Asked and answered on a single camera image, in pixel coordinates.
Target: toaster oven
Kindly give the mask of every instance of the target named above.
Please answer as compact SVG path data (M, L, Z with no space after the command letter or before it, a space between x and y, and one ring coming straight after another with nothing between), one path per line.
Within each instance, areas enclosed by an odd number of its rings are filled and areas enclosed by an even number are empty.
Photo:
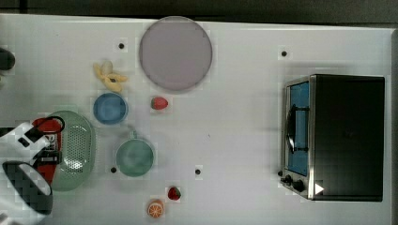
M284 187L315 201L381 202L383 77L315 74L284 95Z

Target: toy food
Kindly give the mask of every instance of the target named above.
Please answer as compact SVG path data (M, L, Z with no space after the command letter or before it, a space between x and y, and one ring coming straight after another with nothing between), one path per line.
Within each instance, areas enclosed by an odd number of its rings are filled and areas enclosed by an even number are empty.
M150 102L150 107L154 110L165 109L169 105L169 102L164 97L154 97Z
M171 200L178 201L179 198L181 198L181 192L179 192L177 187L170 187L167 197L169 197Z
M100 67L99 64L93 65L94 71L97 77L110 91L120 93L122 91L122 82L125 82L128 78L116 73L113 73L114 66L111 61L105 61Z
M153 218L159 218L163 215L163 202L155 200L148 206L148 214Z

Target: oven knob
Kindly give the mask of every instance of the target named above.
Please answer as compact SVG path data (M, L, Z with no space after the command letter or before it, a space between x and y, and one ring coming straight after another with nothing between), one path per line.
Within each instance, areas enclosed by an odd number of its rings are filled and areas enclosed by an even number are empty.
M284 182L287 186L290 186L293 182L293 179L290 175L287 175L285 178L281 178L281 181Z
M304 184L302 183L301 180L295 181L295 182L293 182L293 188L296 191L301 192L304 190Z

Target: orange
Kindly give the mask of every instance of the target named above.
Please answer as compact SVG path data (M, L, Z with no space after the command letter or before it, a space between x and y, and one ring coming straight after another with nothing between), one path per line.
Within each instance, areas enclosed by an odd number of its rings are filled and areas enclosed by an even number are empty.
M159 218L163 215L163 202L155 200L148 206L148 214L153 218Z

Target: white table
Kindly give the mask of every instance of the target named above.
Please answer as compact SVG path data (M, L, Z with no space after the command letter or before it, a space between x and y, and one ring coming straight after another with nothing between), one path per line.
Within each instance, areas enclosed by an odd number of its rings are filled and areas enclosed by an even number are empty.
M17 59L2 77L0 127L75 105L97 128L94 171L77 189L54 193L43 224L390 224L390 29L199 22L213 44L212 67L198 87L175 95L140 68L140 38L153 22L0 15L0 45ZM120 126L92 115L107 92L92 64L106 59L130 79L122 93L130 113ZM383 202L310 202L279 184L283 84L314 73L386 77ZM170 100L168 112L150 111L154 95ZM132 127L156 148L156 165L138 179L110 173ZM203 180L195 180L195 165L203 165ZM148 201L170 185L181 187L181 203L149 218Z

